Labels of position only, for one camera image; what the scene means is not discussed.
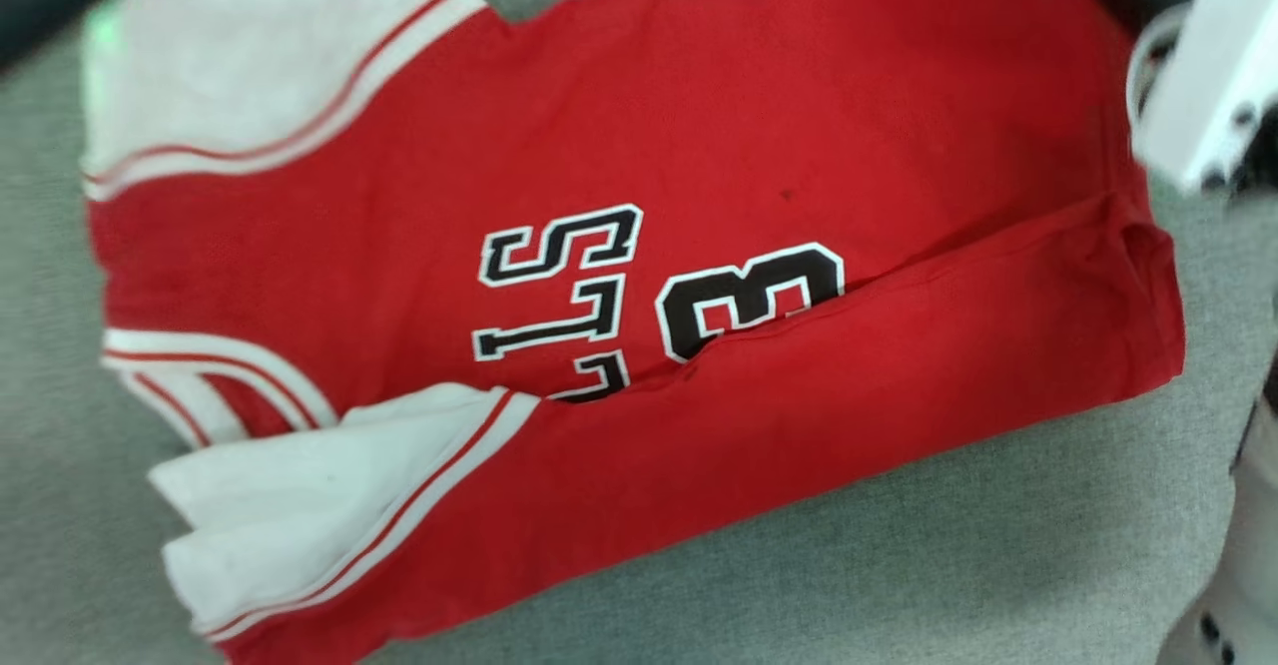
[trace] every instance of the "t-shirt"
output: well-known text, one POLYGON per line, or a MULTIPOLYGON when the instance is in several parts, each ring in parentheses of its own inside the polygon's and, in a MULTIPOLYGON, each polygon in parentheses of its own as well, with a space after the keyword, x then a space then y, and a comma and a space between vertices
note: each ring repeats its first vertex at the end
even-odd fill
POLYGON ((1180 372, 1091 0, 112 0, 104 361, 193 627, 345 662, 1180 372))

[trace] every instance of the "gray fabric surface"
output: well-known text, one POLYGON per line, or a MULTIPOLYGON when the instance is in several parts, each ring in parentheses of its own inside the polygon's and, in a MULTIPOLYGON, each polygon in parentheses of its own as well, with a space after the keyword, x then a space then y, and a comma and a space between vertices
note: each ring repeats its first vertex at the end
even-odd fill
MULTIPOLYGON (((527 15, 553 0, 495 0, 527 15)), ((96 366, 73 42, 0 82, 0 660, 215 662, 143 481, 181 451, 96 366)), ((1149 664, 1214 564, 1275 340, 1278 207, 1157 189, 1185 377, 558 587, 373 657, 406 662, 1149 664)))

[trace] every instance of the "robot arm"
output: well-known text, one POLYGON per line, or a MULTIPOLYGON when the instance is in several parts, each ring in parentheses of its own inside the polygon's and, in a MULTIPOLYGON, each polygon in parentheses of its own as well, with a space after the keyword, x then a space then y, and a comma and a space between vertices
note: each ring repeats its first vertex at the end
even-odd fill
MULTIPOLYGON (((1185 194, 1278 188, 1278 0, 1192 0, 1141 33, 1127 83, 1132 151, 1185 194)), ((1278 359, 1233 465, 1217 570, 1158 665, 1278 662, 1278 359)))

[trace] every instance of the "red stripe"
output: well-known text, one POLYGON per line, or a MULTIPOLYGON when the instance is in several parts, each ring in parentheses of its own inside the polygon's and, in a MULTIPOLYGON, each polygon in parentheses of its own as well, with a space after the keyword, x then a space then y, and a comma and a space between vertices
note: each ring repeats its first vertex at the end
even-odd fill
POLYGON ((395 515, 390 519, 389 523, 386 523, 386 527, 382 528, 382 531, 377 535, 377 538, 374 538, 373 542, 371 542, 368 547, 366 547, 364 550, 362 550, 359 552, 359 555, 357 555, 355 558, 353 558, 350 560, 350 563, 348 563, 346 567, 343 568, 340 573, 337 573, 336 575, 334 575, 332 579, 330 579, 327 583, 325 583, 323 587, 321 587, 320 590, 312 592, 311 595, 307 595, 304 597, 299 597, 298 600, 294 600, 293 602, 277 604, 277 605, 268 605, 268 606, 265 606, 265 607, 258 607, 256 610, 249 610, 249 611, 244 613, 243 615, 240 615, 239 618, 231 620, 230 623, 226 623, 221 628, 217 628, 216 630, 207 632, 204 634, 204 637, 207 637, 210 639, 213 639, 213 638, 219 637, 220 633, 225 633, 226 630, 229 630, 229 629, 234 628, 235 625, 243 623, 243 620, 245 620, 248 618, 252 618, 252 615, 258 615, 258 614, 266 613, 268 610, 275 610, 277 607, 285 607, 286 610, 300 610, 302 607, 305 606, 305 601, 316 598, 316 597, 320 597, 321 595, 328 592, 328 590, 331 590, 335 584, 337 584, 337 581, 341 579, 343 577, 345 577, 346 573, 349 573, 350 569, 354 568, 357 563, 359 563, 363 558, 366 558, 367 555, 369 555, 371 551, 376 550, 377 546, 381 545, 390 536, 391 531, 395 529, 395 526, 397 526, 400 523, 400 520, 404 518, 404 513, 406 513, 408 509, 412 508, 413 504, 417 501, 417 499, 420 497, 423 492, 426 492, 426 489, 431 487, 431 485, 433 482, 436 482, 437 480, 440 480, 440 476, 442 476, 443 473, 446 473, 449 471, 449 468, 451 468, 452 465, 455 465, 458 463, 458 460, 460 460, 461 458, 464 458, 466 453, 470 453, 470 450, 474 449, 475 442, 479 442, 483 439, 484 434, 487 434, 492 428, 492 425, 495 422, 497 422, 498 417, 501 417, 501 413, 506 409, 506 404, 510 403, 510 399, 514 398, 514 395, 515 395, 514 391, 507 390, 505 393, 505 395, 501 396, 501 400, 498 400, 497 404, 493 407, 493 409, 488 413, 488 418, 484 419, 483 425, 479 426, 479 430, 477 430, 474 432, 474 435, 470 436, 470 440, 468 440, 466 444, 464 446, 461 446, 461 450, 459 450, 456 454, 454 454, 452 458, 450 458, 449 462, 443 464, 443 467, 441 467, 438 471, 436 471, 435 474, 432 474, 429 478, 427 478, 426 482, 420 483, 419 487, 417 487, 413 491, 413 495, 409 496, 409 499, 404 501, 404 505, 401 505, 400 509, 395 512, 395 515))
POLYGON ((204 432, 204 428, 201 428, 199 423, 196 422, 196 418, 190 414, 190 412, 187 411, 187 408, 184 408, 183 404, 179 403, 178 399, 174 398, 167 390, 160 387, 160 384, 156 384, 153 380, 142 373, 134 373, 134 379, 138 381, 138 385, 151 393, 155 393, 156 398, 167 403, 169 407, 187 422, 187 427, 190 428, 190 432, 196 434, 196 442, 198 442, 201 448, 208 448, 213 444, 213 441, 208 439, 208 434, 204 432))
POLYGON ((320 430, 320 425, 316 423, 312 413, 307 411, 302 402, 298 400, 293 391, 284 387, 284 384, 277 381, 273 375, 267 373, 262 368, 258 368, 253 363, 245 361, 236 361, 234 358, 222 358, 221 356, 204 356, 202 353, 123 353, 120 350, 105 350, 104 353, 107 358, 119 358, 121 361, 132 361, 135 363, 222 363, 226 366, 236 366, 247 371, 252 371, 254 375, 262 377, 268 384, 275 386, 276 390, 284 394, 284 398, 293 404, 294 408, 302 413, 302 417, 307 421, 307 428, 312 431, 320 430))
POLYGON ((294 132, 291 136, 284 137, 273 143, 268 143, 266 146, 256 147, 248 151, 231 151, 231 152, 207 151, 204 148, 197 148, 194 146, 184 146, 184 145, 152 146, 151 148, 137 151, 133 155, 127 156, 123 161, 116 164, 115 166, 105 170, 105 173, 82 174, 82 175, 84 176, 84 180, 96 185, 101 185, 106 182, 120 178, 124 170, 128 170, 138 161, 153 156, 188 153, 192 156, 202 156, 204 159, 212 159, 215 161, 236 161, 242 159, 256 159, 258 156, 268 155, 270 151, 286 148, 288 146, 291 146, 298 141, 302 141, 302 138, 311 136, 311 133, 314 133, 316 129, 323 125, 323 123, 327 121, 330 118, 332 118, 332 115, 336 114, 337 110, 341 109, 341 106, 345 105, 345 102, 350 98, 351 92, 354 92, 355 90, 355 84, 359 82, 360 77, 363 77, 364 72, 368 70, 369 64, 372 64, 373 60, 376 60, 377 56, 380 56, 382 51, 385 51, 386 47, 391 45, 391 42, 396 41, 396 38, 400 37, 403 32, 408 31, 408 28, 412 27, 414 22, 420 19, 422 15, 426 15, 429 12, 432 12, 435 6, 438 6, 442 1, 443 0, 429 0, 427 1, 426 5, 420 6, 420 9, 415 10, 412 15, 408 15, 406 19, 403 19, 400 24, 397 24, 390 33, 386 35, 386 37, 383 37, 380 42, 377 42, 377 45, 372 47, 372 51, 369 51, 368 55, 366 55, 363 60, 359 61, 359 64, 355 66, 355 70, 346 79, 346 83, 341 87, 341 91, 337 92, 337 96, 334 97, 334 100, 330 101, 328 105, 325 106, 322 111, 320 111, 320 115, 316 115, 313 119, 307 121, 305 125, 303 125, 299 130, 294 132))

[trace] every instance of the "white stripe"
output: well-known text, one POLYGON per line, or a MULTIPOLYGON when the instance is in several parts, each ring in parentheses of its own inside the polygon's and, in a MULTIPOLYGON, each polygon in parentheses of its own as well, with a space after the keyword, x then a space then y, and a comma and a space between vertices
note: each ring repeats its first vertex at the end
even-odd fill
POLYGON ((210 442, 234 442, 248 439, 248 431, 239 416, 227 404, 217 389, 203 377, 193 373, 179 373, 156 370, 147 376, 164 387, 174 400, 181 403, 210 442))
POLYGON ((112 180, 100 184, 86 182, 84 192, 93 201, 109 201, 129 185, 150 179, 178 174, 242 175, 259 173, 288 164, 320 148, 350 125, 363 113, 380 88, 432 42, 483 9, 484 0, 443 0, 422 15, 409 28, 389 43, 368 65, 351 93, 337 111, 304 138, 252 159, 210 159, 194 153, 158 153, 133 162, 112 180))
MULTIPOLYGON (((107 329, 104 336, 106 350, 118 350, 146 358, 147 356, 193 356, 190 361, 156 361, 146 363, 148 370, 217 373, 231 376, 250 384, 263 398, 271 402, 289 423, 296 430, 307 430, 304 416, 293 407, 285 393, 259 377, 252 370, 217 362, 201 361, 201 357, 227 358, 253 366, 272 379, 305 408, 311 419, 321 428, 337 425, 337 416, 323 393, 300 370, 259 345, 234 338, 193 332, 130 331, 107 329)), ((138 362, 104 357, 102 362, 111 368, 135 371, 138 362)))
POLYGON ((373 527, 359 544, 349 550, 348 556, 330 568, 325 577, 320 578, 314 587, 309 588, 312 591, 318 591, 314 596, 302 600, 291 600, 275 606, 259 606, 253 609, 247 616, 244 616, 244 611, 248 609, 244 609, 240 613, 236 613, 235 616, 222 618, 217 622, 196 622, 192 624, 192 628, 196 629, 197 633, 204 634, 204 637, 210 641, 222 642, 244 633, 257 623, 261 623, 261 620, 284 613, 312 607, 337 597, 353 584, 359 582, 359 579, 372 570, 378 563, 392 555, 392 552, 395 552, 396 549, 401 546, 408 537, 410 537, 418 524, 426 519, 427 514, 429 514, 435 505, 445 495, 447 495, 449 491, 451 491, 459 482, 461 482, 463 478, 466 477, 466 474, 470 474, 475 468, 483 464, 484 460, 491 458, 507 441, 510 441, 510 439, 519 432, 519 428, 523 427, 523 425, 532 416, 539 402, 539 399, 530 395, 515 394, 510 402, 507 402, 506 408, 501 412, 501 414, 493 421, 492 426, 489 426, 483 437, 475 442, 475 445, 470 448, 465 455, 454 463, 451 468, 441 473, 429 487, 424 489, 424 491, 413 497, 415 489, 420 487, 420 483, 426 482, 429 474, 432 474, 431 471, 423 471, 419 482, 412 483, 412 487, 405 489, 403 495, 386 509, 386 513, 378 524, 373 527), (409 505, 404 510, 404 515, 394 526, 390 526, 390 519, 405 503, 409 503, 409 505), (364 549, 368 547, 371 542, 377 540, 380 533, 382 533, 387 527, 390 527, 390 529, 378 546, 360 556, 364 549), (351 564, 351 560, 354 560, 354 565, 350 570, 343 574, 340 579, 334 581, 332 578, 336 577, 337 573, 340 573, 348 564, 351 564), (235 619, 240 616, 243 616, 243 619, 238 620, 233 627, 220 632, 213 632, 219 628, 225 628, 229 623, 235 622, 235 619))
POLYGON ((174 411, 173 405, 169 405, 169 403, 166 403, 165 399, 160 398, 150 387, 142 385, 142 382, 138 380, 137 373, 121 372, 120 384, 123 384, 125 390, 137 396, 138 400, 147 404, 148 407, 151 407, 152 411, 158 413, 160 417, 164 418, 170 427, 173 427, 173 430, 178 434, 178 436, 181 437, 181 440, 187 441, 187 445, 190 446, 192 450, 204 446, 202 442, 199 442, 199 437, 196 435, 196 432, 190 430, 190 423, 188 423, 187 419, 178 413, 178 411, 174 411))

